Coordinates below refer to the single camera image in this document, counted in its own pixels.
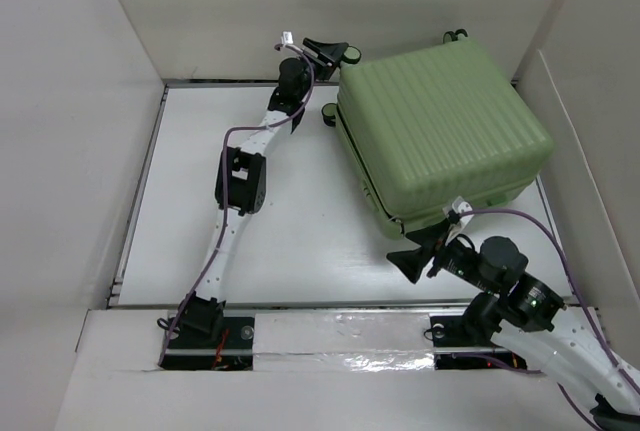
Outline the green suitcase with blue lining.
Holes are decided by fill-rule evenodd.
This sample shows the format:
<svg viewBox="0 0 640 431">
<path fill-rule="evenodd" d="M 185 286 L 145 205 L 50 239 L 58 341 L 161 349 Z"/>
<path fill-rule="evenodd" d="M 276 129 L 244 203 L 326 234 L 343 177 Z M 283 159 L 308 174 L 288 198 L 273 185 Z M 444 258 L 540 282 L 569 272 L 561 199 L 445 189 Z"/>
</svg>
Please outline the green suitcase with blue lining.
<svg viewBox="0 0 640 431">
<path fill-rule="evenodd" d="M 537 178 L 554 142 L 467 30 L 440 44 L 341 67 L 321 115 L 336 129 L 378 229 L 401 239 L 461 197 L 503 206 Z"/>
</svg>

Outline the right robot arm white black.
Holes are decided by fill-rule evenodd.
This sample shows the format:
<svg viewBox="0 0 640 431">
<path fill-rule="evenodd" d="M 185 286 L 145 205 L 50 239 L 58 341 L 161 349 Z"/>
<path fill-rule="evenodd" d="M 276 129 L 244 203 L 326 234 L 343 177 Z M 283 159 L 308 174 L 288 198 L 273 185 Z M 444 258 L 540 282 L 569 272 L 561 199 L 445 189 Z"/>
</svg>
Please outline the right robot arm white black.
<svg viewBox="0 0 640 431">
<path fill-rule="evenodd" d="M 479 289 L 442 337 L 507 349 L 573 392 L 599 429 L 638 429 L 638 369 L 605 350 L 564 299 L 528 273 L 529 260 L 511 239 L 491 236 L 474 246 L 451 228 L 442 221 L 411 232 L 416 249 L 386 256 L 411 283 L 447 271 Z"/>
</svg>

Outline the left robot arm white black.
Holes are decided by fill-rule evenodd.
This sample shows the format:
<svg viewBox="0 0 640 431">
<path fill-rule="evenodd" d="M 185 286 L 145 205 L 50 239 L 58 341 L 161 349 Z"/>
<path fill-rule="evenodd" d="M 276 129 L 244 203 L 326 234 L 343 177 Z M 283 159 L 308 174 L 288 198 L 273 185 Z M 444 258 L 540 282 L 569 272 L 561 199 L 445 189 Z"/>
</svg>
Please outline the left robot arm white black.
<svg viewBox="0 0 640 431">
<path fill-rule="evenodd" d="M 218 218 L 203 269 L 167 322 L 169 343 L 187 335 L 205 348 L 220 341 L 226 277 L 246 225 L 265 202 L 267 158 L 299 126 L 315 85 L 361 59 L 361 51 L 346 42 L 305 38 L 297 46 L 289 32 L 282 35 L 275 49 L 294 55 L 279 64 L 277 84 L 260 124 L 234 126 L 224 134 L 214 188 Z"/>
</svg>

